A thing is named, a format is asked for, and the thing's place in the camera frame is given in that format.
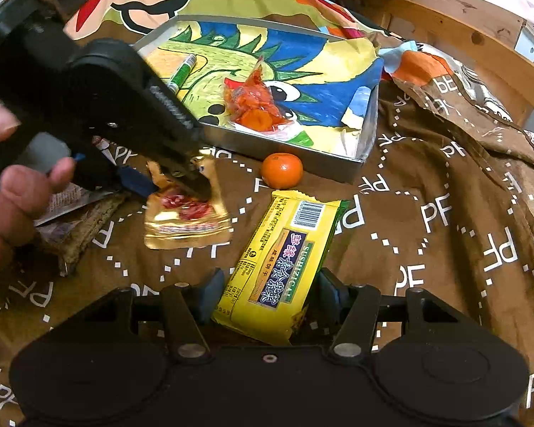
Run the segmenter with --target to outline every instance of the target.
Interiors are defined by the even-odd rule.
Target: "clear plastic bag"
[[[225,105],[230,113],[229,120],[259,133],[274,133],[293,121],[285,119],[273,102],[269,88],[261,80],[262,58],[241,84],[226,78],[224,80]]]

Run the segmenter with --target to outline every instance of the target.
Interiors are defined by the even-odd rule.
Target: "wooden bed frame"
[[[332,0],[474,69],[522,126],[534,109],[534,63],[514,51],[521,17],[483,0]]]

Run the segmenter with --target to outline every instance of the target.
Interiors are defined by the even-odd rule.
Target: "human hand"
[[[0,103],[0,141],[9,138],[20,122]],[[14,247],[30,242],[35,233],[33,220],[47,209],[53,193],[62,191],[73,178],[75,162],[58,161],[49,176],[12,165],[0,176],[0,271],[11,261]]]

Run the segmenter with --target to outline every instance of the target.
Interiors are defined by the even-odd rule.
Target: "metal tray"
[[[252,25],[256,27],[265,27],[269,29],[302,33],[320,38],[326,38],[331,41],[338,41],[341,38],[334,35],[325,34],[301,27],[296,27],[280,22],[265,21],[263,19],[247,19],[242,17],[226,16],[204,16],[204,15],[178,15],[162,24],[148,35],[141,38],[133,45],[137,52],[145,57],[154,51],[158,46],[166,42],[171,35],[177,30],[178,22],[224,22],[226,24]],[[248,157],[263,160],[269,154],[274,152],[289,152],[299,157],[306,171],[340,181],[341,183],[353,183],[357,177],[360,167],[368,158],[373,144],[376,140],[377,127],[377,98],[378,86],[374,87],[370,93],[368,101],[368,110],[364,118],[362,130],[358,139],[356,148],[356,158],[347,158],[329,152],[318,151],[307,147],[297,146],[268,138],[266,136],[257,136],[243,131],[232,130],[218,125],[202,123],[204,136],[207,144],[216,146],[229,151],[237,152]]]

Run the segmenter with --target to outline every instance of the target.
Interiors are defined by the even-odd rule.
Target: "green marker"
[[[188,75],[190,75],[190,72],[196,65],[196,55],[195,54],[189,54],[188,57],[180,64],[176,70],[170,77],[170,80],[168,80],[168,88],[170,88],[174,94],[177,94],[180,90],[180,87],[184,84],[186,79],[188,78]]]

